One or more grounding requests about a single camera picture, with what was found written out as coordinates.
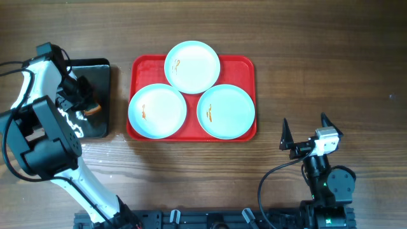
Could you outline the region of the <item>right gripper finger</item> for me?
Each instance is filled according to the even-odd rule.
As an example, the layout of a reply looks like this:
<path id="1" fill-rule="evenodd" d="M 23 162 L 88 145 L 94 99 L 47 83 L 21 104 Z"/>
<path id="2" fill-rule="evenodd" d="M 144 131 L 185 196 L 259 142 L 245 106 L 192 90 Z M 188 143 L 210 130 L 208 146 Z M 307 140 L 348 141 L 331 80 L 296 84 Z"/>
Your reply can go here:
<path id="1" fill-rule="evenodd" d="M 321 123 L 323 127 L 333 127 L 337 131 L 338 137 L 343 137 L 343 132 L 330 121 L 325 113 L 321 113 Z"/>
<path id="2" fill-rule="evenodd" d="M 279 149 L 282 151 L 285 151 L 285 150 L 292 149 L 293 147 L 294 147 L 293 137 L 292 137 L 291 131 L 289 129 L 287 119 L 284 118 Z"/>

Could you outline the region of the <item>orange green sponge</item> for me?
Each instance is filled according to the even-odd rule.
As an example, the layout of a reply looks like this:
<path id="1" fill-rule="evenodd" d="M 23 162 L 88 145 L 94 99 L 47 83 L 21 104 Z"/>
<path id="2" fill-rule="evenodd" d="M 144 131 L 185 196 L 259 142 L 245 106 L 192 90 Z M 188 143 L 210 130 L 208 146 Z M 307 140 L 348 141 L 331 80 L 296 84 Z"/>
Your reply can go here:
<path id="1" fill-rule="evenodd" d="M 97 102 L 93 102 L 91 104 L 87 104 L 86 108 L 83 110 L 83 112 L 84 112 L 85 116 L 92 116 L 101 110 L 102 110 L 102 108 L 101 108 L 100 104 Z"/>

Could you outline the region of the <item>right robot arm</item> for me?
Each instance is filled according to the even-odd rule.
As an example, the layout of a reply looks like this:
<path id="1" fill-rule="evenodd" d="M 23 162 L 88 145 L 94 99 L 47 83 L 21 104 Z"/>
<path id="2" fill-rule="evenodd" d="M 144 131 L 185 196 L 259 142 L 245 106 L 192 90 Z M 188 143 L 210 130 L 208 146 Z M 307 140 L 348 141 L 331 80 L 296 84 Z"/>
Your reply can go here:
<path id="1" fill-rule="evenodd" d="M 296 228 L 355 228 L 352 203 L 356 175 L 348 167 L 329 164 L 343 133 L 321 114 L 322 127 L 304 142 L 294 142 L 287 120 L 283 121 L 279 149 L 289 150 L 290 159 L 303 163 L 301 173 L 310 188 L 311 200 L 303 200 L 296 214 Z"/>

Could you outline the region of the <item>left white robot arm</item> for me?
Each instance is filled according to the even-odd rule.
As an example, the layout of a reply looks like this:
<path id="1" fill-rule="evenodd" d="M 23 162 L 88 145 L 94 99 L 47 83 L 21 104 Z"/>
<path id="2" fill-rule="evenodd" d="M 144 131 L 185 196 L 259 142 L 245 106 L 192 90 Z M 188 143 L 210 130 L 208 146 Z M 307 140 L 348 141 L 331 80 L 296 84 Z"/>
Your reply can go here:
<path id="1" fill-rule="evenodd" d="M 141 228 L 142 221 L 86 166 L 82 137 L 104 137 L 109 125 L 111 70 L 106 59 L 71 60 L 44 43 L 17 62 L 24 81 L 17 100 L 1 114 L 2 155 L 18 162 L 11 173 L 30 183 L 52 182 L 89 215 L 91 228 Z"/>

